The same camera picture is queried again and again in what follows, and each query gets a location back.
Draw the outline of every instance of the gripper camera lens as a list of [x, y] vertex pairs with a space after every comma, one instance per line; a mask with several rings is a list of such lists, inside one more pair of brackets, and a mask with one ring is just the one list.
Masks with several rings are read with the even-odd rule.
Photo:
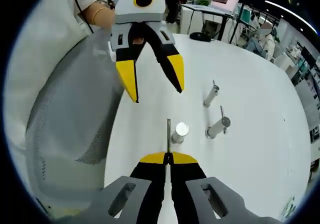
[[152, 0], [134, 0], [135, 1], [135, 6], [139, 8], [144, 8], [149, 6], [152, 3]]

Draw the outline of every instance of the gray gripper housing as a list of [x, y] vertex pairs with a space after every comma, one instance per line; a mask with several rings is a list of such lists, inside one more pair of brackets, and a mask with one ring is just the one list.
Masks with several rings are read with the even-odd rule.
[[[244, 199], [217, 178], [186, 181], [199, 224], [280, 224], [246, 209]], [[221, 217], [217, 219], [213, 210]]]
[[[98, 192], [91, 205], [76, 216], [56, 224], [136, 224], [139, 210], [151, 181], [122, 176]], [[121, 215], [114, 218], [119, 211]]]

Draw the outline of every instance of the metal peg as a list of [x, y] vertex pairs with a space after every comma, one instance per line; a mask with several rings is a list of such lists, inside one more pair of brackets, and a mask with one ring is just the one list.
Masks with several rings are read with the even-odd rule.
[[170, 136], [171, 136], [171, 119], [168, 118], [166, 120], [166, 152], [167, 153], [171, 152]]
[[223, 131], [224, 134], [228, 132], [227, 128], [230, 126], [231, 121], [228, 117], [225, 116], [224, 109], [220, 106], [221, 110], [221, 119], [213, 124], [211, 127], [208, 127], [205, 131], [205, 135], [207, 138], [215, 138], [217, 134]]
[[175, 127], [175, 131], [171, 135], [172, 143], [182, 143], [185, 140], [185, 136], [189, 132], [189, 126], [186, 123], [178, 123]]
[[204, 100], [203, 105], [206, 108], [210, 107], [210, 104], [212, 100], [218, 95], [219, 86], [215, 84], [215, 81], [213, 81], [213, 87], [208, 95], [208, 97]]

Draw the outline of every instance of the ceiling light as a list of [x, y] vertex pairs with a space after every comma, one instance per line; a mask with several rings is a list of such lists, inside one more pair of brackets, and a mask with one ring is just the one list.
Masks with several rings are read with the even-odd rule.
[[269, 3], [269, 4], [272, 4], [272, 5], [274, 5], [274, 6], [278, 7], [278, 8], [281, 8], [281, 9], [287, 11], [288, 13], [292, 14], [293, 16], [297, 17], [297, 18], [300, 19], [303, 23], [305, 23], [306, 25], [308, 25], [309, 28], [311, 28], [316, 34], [318, 34], [318, 32], [316, 31], [316, 29], [313, 28], [313, 27], [311, 26], [311, 24], [309, 24], [307, 21], [305, 21], [305, 20], [304, 20], [303, 18], [301, 18], [299, 15], [293, 13], [291, 10], [289, 10], [289, 9], [287, 9], [287, 8], [285, 8], [285, 7], [282, 7], [282, 6], [280, 6], [280, 5], [276, 4], [276, 3], [272, 3], [272, 2], [270, 2], [270, 1], [268, 1], [268, 0], [265, 0], [265, 2], [266, 2], [266, 3]]

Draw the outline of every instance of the human hand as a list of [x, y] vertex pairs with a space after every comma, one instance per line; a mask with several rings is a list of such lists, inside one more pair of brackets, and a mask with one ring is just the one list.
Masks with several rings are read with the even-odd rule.
[[133, 44], [143, 44], [144, 43], [144, 39], [143, 38], [135, 38], [133, 40]]

